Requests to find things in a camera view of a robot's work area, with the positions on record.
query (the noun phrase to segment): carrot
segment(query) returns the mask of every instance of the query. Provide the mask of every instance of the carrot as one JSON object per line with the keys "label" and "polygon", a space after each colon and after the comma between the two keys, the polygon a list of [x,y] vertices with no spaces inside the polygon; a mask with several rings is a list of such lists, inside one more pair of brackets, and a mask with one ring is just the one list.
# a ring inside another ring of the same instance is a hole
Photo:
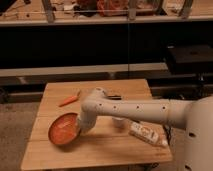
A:
{"label": "carrot", "polygon": [[73,96],[70,96],[70,97],[67,97],[66,99],[64,99],[58,106],[59,107],[63,107],[65,105],[68,105],[70,103],[73,103],[75,101],[78,100],[79,96],[80,96],[80,93],[81,93],[81,90],[78,91],[78,93],[76,95],[73,95]]}

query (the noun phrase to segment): floor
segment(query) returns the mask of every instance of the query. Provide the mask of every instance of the floor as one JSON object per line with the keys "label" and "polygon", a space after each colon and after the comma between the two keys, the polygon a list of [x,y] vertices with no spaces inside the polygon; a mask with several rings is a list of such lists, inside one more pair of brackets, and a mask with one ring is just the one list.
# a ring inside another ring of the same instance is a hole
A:
{"label": "floor", "polygon": [[[0,171],[19,171],[27,140],[39,107],[34,103],[0,104]],[[153,171],[181,171],[184,152],[184,132],[172,130],[171,150],[173,161],[160,164]],[[95,170],[134,170],[142,171],[139,166],[121,166]]]}

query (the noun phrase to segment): white bottle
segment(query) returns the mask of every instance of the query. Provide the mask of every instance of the white bottle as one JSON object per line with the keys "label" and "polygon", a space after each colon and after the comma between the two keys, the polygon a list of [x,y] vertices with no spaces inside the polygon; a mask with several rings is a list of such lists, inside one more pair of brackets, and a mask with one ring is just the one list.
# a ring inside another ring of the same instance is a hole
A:
{"label": "white bottle", "polygon": [[168,146],[167,141],[165,139],[162,139],[156,131],[137,122],[133,122],[131,124],[130,134],[152,145],[162,147]]}

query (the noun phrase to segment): white cylinder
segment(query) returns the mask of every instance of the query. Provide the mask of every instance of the white cylinder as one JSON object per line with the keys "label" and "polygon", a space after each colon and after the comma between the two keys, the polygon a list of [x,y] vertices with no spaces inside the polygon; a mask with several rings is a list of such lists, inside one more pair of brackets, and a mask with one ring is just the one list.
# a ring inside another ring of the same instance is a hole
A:
{"label": "white cylinder", "polygon": [[96,88],[81,105],[78,123],[82,131],[91,129],[99,115],[170,125],[185,129],[185,112],[191,101],[180,100],[109,100],[106,91]]}
{"label": "white cylinder", "polygon": [[213,170],[213,97],[194,102],[187,113],[184,171]]}

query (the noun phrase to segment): wooden tabletop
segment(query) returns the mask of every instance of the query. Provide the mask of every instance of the wooden tabletop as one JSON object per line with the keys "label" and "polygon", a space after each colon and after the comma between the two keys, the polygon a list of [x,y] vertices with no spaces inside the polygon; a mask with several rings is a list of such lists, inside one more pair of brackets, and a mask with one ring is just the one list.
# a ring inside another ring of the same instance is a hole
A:
{"label": "wooden tabletop", "polygon": [[[59,148],[51,144],[48,140],[51,123],[64,113],[80,113],[81,101],[95,87],[103,87],[109,94],[121,95],[123,99],[151,98],[148,84],[143,79],[47,84],[23,158],[22,170],[118,166],[172,160],[169,147],[149,145],[129,135],[127,119],[125,127],[119,129],[113,125],[112,118],[107,116],[99,116],[96,126],[70,145]],[[79,90],[79,101],[58,107],[59,102]],[[162,126],[144,124],[165,136]]]}

